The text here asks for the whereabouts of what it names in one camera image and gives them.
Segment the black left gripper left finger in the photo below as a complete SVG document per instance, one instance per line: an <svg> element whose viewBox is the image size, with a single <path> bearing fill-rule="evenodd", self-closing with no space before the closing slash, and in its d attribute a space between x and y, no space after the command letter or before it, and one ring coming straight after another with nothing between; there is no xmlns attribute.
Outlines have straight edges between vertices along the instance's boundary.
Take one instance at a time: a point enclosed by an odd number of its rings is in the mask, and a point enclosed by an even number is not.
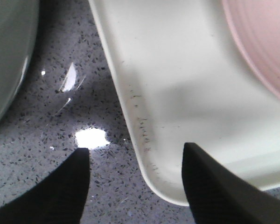
<svg viewBox="0 0 280 224"><path fill-rule="evenodd" d="M78 148L43 181L2 206L0 224L78 224L89 184L89 150Z"/></svg>

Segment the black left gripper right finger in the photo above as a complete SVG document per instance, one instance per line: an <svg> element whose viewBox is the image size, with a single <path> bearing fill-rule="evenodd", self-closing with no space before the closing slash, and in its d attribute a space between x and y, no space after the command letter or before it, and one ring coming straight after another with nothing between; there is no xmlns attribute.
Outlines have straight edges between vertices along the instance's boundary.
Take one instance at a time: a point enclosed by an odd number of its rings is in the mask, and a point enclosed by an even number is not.
<svg viewBox="0 0 280 224"><path fill-rule="evenodd" d="M245 182L196 143L185 143L182 183L197 224L280 224L280 200Z"/></svg>

